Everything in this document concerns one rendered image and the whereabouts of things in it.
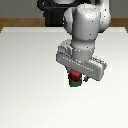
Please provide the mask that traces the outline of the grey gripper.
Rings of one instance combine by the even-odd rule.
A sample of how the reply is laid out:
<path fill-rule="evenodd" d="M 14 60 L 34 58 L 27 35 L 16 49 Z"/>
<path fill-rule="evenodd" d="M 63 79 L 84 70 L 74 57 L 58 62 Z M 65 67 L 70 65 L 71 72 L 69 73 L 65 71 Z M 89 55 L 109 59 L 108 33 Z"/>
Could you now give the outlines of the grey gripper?
<path fill-rule="evenodd" d="M 84 63 L 77 62 L 72 58 L 71 48 L 67 42 L 62 42 L 58 46 L 56 61 L 96 81 L 100 81 L 102 79 L 104 70 L 107 67 L 107 64 L 104 61 L 95 57 L 92 57 L 89 61 Z"/>

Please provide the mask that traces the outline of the red cube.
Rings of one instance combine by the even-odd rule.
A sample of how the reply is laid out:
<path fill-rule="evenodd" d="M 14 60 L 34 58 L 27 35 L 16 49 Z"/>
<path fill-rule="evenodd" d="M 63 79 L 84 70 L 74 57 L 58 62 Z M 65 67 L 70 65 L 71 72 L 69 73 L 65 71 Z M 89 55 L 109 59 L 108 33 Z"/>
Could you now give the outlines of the red cube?
<path fill-rule="evenodd" d="M 78 82 L 82 78 L 82 74 L 74 69 L 71 69 L 68 74 L 68 78 Z"/>

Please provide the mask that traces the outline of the green cube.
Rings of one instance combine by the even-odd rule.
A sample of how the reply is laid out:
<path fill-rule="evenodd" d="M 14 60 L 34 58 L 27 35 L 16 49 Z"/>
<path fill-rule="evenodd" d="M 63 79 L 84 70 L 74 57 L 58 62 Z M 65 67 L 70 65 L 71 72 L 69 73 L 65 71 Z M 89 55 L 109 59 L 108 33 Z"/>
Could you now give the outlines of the green cube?
<path fill-rule="evenodd" d="M 80 79 L 77 82 L 69 79 L 69 85 L 70 85 L 70 87 L 78 87 L 78 86 L 81 86 L 81 84 L 82 84 L 82 79 Z"/>

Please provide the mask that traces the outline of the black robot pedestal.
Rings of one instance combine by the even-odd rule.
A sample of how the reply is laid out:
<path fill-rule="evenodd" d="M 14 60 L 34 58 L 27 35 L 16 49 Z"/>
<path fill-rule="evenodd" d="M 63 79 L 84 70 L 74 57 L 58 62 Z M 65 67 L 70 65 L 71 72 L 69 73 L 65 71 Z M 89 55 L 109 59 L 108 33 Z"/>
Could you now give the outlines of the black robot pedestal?
<path fill-rule="evenodd" d="M 63 14 L 72 6 L 77 4 L 77 0 L 38 0 L 37 7 L 44 12 L 46 27 L 62 27 Z"/>

